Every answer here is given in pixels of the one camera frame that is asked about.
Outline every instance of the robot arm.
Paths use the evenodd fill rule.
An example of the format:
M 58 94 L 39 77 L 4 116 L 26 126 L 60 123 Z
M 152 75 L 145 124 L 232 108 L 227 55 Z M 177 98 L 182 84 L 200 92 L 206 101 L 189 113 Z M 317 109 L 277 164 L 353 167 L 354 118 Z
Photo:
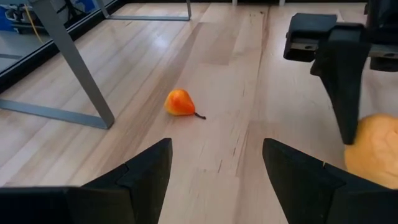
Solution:
M 398 0 L 369 0 L 366 26 L 337 22 L 336 15 L 296 14 L 286 35 L 284 58 L 314 61 L 330 97 L 340 134 L 352 144 L 356 134 L 362 71 L 398 72 Z

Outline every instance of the orange ball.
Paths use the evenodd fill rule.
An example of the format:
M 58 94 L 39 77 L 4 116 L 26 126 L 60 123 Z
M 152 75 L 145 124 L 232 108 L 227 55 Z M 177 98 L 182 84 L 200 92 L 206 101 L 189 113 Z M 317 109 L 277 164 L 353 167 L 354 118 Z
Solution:
M 347 170 L 390 189 L 398 189 L 398 119 L 374 114 L 358 123 L 354 144 L 346 146 Z

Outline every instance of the cable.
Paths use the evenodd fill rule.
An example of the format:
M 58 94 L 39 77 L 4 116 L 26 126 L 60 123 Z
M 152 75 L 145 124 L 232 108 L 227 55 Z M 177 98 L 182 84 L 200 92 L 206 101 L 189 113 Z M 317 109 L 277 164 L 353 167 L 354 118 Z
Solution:
M 26 13 L 27 13 L 27 17 L 29 18 L 29 22 L 30 22 L 30 24 L 32 25 L 33 31 L 34 31 L 35 34 L 36 34 L 36 37 L 38 38 L 38 40 L 39 40 L 42 44 L 44 44 L 43 40 L 40 38 L 40 35 L 39 35 L 39 33 L 37 32 L 37 30 L 36 30 L 35 24 L 33 23 L 33 20 L 32 20 L 32 18 L 31 18 L 31 16 L 30 16 L 30 12 L 29 12 L 29 10 L 28 10 L 28 8 L 27 8 L 27 4 L 25 4 L 25 10 L 26 10 Z

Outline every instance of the pear stem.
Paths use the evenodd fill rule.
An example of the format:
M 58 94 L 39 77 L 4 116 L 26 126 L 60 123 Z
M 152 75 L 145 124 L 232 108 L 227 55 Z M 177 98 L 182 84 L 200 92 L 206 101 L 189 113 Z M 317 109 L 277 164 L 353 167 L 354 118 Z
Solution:
M 196 113 L 195 112 L 195 116 L 197 116 L 198 118 L 201 118 L 201 119 L 206 119 L 206 117 L 205 116 L 201 116 L 201 115 L 199 115 L 198 113 Z

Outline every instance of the metal table leg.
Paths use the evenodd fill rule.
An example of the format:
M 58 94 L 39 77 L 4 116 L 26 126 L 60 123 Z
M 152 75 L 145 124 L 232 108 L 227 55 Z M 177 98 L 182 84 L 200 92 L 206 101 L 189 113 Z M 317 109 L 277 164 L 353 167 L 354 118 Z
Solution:
M 72 38 L 55 13 L 51 2 L 30 0 L 30 3 L 101 117 L 10 100 L 0 100 L 0 108 L 96 128 L 109 129 L 114 123 L 114 116 L 73 43 Z
M 109 15 L 109 12 L 106 10 L 103 0 L 96 0 L 95 2 L 107 19 L 142 21 L 189 21 L 192 16 L 190 0 L 187 0 L 188 16 L 113 16 Z

